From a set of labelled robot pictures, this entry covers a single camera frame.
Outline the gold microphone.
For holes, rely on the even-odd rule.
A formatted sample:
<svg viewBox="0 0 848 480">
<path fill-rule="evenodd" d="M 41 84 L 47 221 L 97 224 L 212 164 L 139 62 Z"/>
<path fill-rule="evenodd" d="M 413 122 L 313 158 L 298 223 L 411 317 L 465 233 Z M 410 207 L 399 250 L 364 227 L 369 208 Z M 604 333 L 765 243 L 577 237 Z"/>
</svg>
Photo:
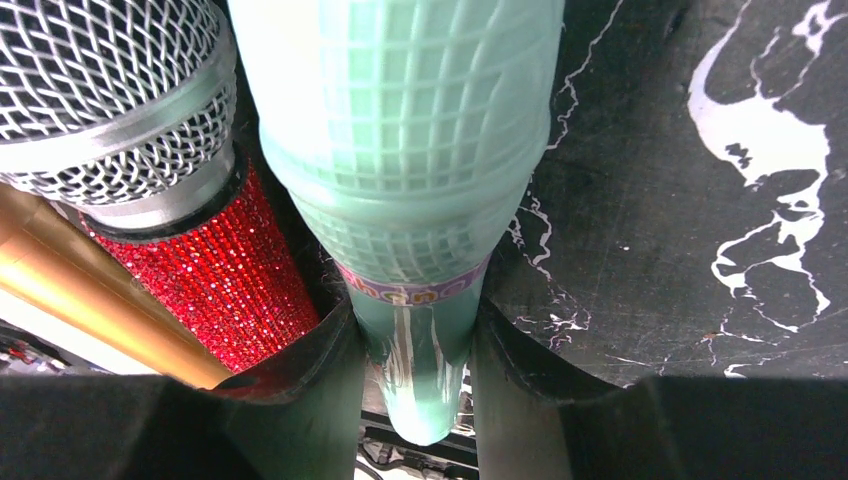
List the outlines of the gold microphone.
<svg viewBox="0 0 848 480">
<path fill-rule="evenodd" d="M 47 201 L 1 189 L 1 288 L 56 318 L 53 341 L 72 330 L 199 388 L 230 370 L 134 277 Z"/>
</svg>

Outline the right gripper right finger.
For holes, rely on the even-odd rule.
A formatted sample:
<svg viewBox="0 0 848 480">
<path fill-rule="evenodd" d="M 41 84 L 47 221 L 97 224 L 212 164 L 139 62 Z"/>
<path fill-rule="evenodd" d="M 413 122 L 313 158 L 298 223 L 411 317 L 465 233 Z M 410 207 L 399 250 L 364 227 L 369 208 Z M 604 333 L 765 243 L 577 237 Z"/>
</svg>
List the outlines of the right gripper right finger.
<svg viewBox="0 0 848 480">
<path fill-rule="evenodd" d="M 596 378 L 482 300 L 471 355 L 484 479 L 843 479 L 847 385 Z"/>
</svg>

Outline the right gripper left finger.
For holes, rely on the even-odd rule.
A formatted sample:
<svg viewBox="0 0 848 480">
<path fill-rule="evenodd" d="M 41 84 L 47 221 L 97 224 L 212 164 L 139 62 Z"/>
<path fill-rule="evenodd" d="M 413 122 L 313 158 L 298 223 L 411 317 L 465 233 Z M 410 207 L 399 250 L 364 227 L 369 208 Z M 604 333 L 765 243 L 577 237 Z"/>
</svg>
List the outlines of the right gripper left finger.
<svg viewBox="0 0 848 480">
<path fill-rule="evenodd" d="M 350 479 L 365 351 L 349 302 L 211 390 L 166 376 L 5 376 L 5 479 Z"/>
</svg>

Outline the red glitter microphone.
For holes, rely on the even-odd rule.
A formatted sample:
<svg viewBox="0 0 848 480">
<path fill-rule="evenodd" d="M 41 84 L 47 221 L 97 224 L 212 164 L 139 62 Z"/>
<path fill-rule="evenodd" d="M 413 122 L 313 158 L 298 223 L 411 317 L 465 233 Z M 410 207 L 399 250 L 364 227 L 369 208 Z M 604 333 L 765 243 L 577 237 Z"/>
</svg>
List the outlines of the red glitter microphone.
<svg viewBox="0 0 848 480">
<path fill-rule="evenodd" d="M 88 234 L 226 367 L 319 324 L 233 139 L 237 49 L 211 1 L 5 1 L 1 180 Z"/>
</svg>

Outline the teal microphone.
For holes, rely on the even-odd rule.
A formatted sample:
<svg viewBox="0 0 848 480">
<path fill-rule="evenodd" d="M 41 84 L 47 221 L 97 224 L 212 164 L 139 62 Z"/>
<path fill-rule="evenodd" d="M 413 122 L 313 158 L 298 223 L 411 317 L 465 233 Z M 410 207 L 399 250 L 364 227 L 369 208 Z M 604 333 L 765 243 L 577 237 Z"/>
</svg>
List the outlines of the teal microphone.
<svg viewBox="0 0 848 480">
<path fill-rule="evenodd" d="M 489 257 L 549 139 L 560 1 L 232 1 L 261 149 L 395 431 L 447 436 Z"/>
</svg>

